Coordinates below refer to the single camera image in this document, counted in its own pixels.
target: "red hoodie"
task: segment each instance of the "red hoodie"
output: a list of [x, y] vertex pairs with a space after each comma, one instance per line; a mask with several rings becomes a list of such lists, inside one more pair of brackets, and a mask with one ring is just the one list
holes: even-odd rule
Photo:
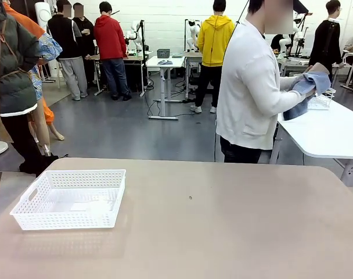
[[126, 57], [124, 33], [116, 19], [106, 15], [98, 18], [94, 26], [94, 37], [101, 60]]

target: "white sweater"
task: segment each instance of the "white sweater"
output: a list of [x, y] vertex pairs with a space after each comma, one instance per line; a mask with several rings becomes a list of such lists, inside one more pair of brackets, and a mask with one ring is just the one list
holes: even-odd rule
[[227, 47], [217, 107], [217, 134], [231, 144], [271, 150], [279, 113], [304, 100], [288, 90], [296, 77], [280, 77], [271, 46], [247, 20]]

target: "yellow hoodie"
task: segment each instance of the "yellow hoodie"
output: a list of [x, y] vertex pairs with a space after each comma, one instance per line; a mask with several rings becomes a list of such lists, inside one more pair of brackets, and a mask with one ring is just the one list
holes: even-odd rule
[[235, 24], [227, 16], [211, 16], [203, 22], [197, 46], [203, 54], [204, 66], [223, 65], [224, 53], [234, 29]]

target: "white sneakers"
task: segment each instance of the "white sneakers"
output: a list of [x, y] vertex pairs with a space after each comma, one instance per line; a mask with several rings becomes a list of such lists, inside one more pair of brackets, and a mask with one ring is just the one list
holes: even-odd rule
[[[194, 113], [201, 113], [202, 112], [202, 108], [200, 106], [192, 105], [192, 106], [190, 106], [190, 109]], [[210, 113], [214, 113], [214, 114], [217, 113], [217, 108], [212, 106], [210, 109]]]
[[202, 109], [201, 109], [200, 106], [192, 105], [192, 106], [190, 106], [190, 109], [191, 109], [191, 111], [193, 111], [194, 113], [201, 113], [201, 112], [202, 112]]
[[210, 109], [210, 113], [217, 113], [217, 108], [212, 106]]

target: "white plastic basket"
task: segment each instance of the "white plastic basket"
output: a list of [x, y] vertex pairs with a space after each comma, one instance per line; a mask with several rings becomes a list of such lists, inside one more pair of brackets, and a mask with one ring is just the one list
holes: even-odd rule
[[46, 171], [10, 212], [22, 230], [113, 228], [125, 170]]
[[327, 90], [323, 95], [312, 98], [308, 102], [308, 109], [328, 110], [336, 93], [335, 89]]

